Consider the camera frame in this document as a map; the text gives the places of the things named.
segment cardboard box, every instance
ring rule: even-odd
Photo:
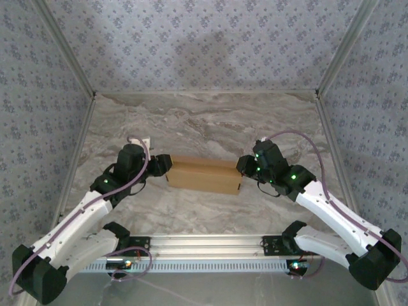
[[[171,156],[167,173],[169,186],[211,193],[238,194],[242,181],[235,161],[220,161],[189,156]]]

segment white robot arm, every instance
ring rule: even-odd
[[[131,194],[132,185],[144,183],[149,176],[164,175],[171,168],[169,155],[150,156],[143,151],[148,152],[135,143],[126,145],[119,152],[117,162],[95,180],[91,190],[62,222],[31,248],[17,247],[13,253],[15,283],[46,305],[89,263],[114,250],[132,246],[130,232],[115,222],[104,226],[96,235],[84,236]],[[348,268],[366,288],[377,289],[400,261],[379,240],[387,241],[400,252],[400,235],[392,229],[383,232],[349,210],[311,172],[299,165],[288,165],[270,140],[257,142],[254,153],[256,158],[243,156],[238,160],[237,170],[242,175],[271,184],[279,194],[316,214],[339,235],[324,234],[295,221],[282,233],[285,248],[293,254],[320,254]]]
[[[46,305],[66,283],[94,260],[115,250],[133,247],[130,232],[115,222],[96,235],[83,238],[100,219],[114,209],[135,184],[160,177],[172,166],[170,155],[150,156],[150,139],[128,139],[117,162],[96,178],[82,201],[50,233],[30,248],[20,245],[12,255],[13,280],[37,301]]]
[[[310,251],[332,259],[348,268],[360,284],[371,290],[381,285],[400,258],[405,263],[400,253],[401,236],[397,232],[392,229],[384,232],[355,214],[330,194],[309,170],[289,165],[271,140],[258,140],[253,152],[255,157],[247,155],[238,160],[237,170],[242,175],[270,184],[279,195],[313,212],[340,236],[320,233],[296,221],[282,233],[288,249]]]

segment enclosure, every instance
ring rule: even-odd
[[[371,223],[399,232],[407,255],[404,1],[4,0],[0,7],[1,305],[35,305],[26,294],[7,297],[13,250],[71,211],[129,134],[151,136],[155,154],[234,161],[263,136],[303,131],[323,156],[330,191]],[[282,135],[276,142],[290,163],[319,176],[306,141]],[[330,232],[250,180],[239,196],[226,196],[155,178],[96,228],[117,221],[140,235],[263,235],[294,220]],[[403,265],[392,273],[405,275]],[[385,282],[372,293],[334,264],[301,284],[265,274],[148,277],[207,303],[214,288],[241,294],[219,295],[214,305],[408,304],[407,285]],[[84,305],[111,305],[128,291],[127,299],[143,305],[184,305],[154,288],[137,291],[137,283],[103,291],[107,281],[97,279],[79,275],[55,305],[69,305],[76,294],[88,294]],[[207,284],[200,294],[199,283]],[[247,283],[254,286],[245,291]],[[86,293],[85,284],[92,284]],[[296,288],[302,295],[293,300]]]

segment marble floor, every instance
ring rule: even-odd
[[[150,136],[152,154],[179,154],[236,161],[250,154],[256,139],[297,129],[316,143],[326,166],[330,191],[343,199],[332,157],[311,94],[116,94],[97,96],[66,212],[75,207],[94,179],[126,144],[127,135]],[[320,178],[317,157],[296,135],[275,138],[290,163]],[[271,193],[272,188],[263,186]],[[243,179],[238,196],[167,186],[149,178],[137,196],[123,200],[99,224],[116,221],[133,234],[280,233],[295,220],[329,231],[316,216],[286,198],[261,193]]]

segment wall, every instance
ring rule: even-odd
[[[381,1],[324,97],[364,218],[408,256],[408,4]],[[400,267],[393,276],[407,275]],[[401,305],[408,286],[395,285]]]
[[[96,91],[315,89],[360,1],[47,0]]]
[[[0,305],[11,253],[50,229],[89,99],[28,0],[0,11]]]

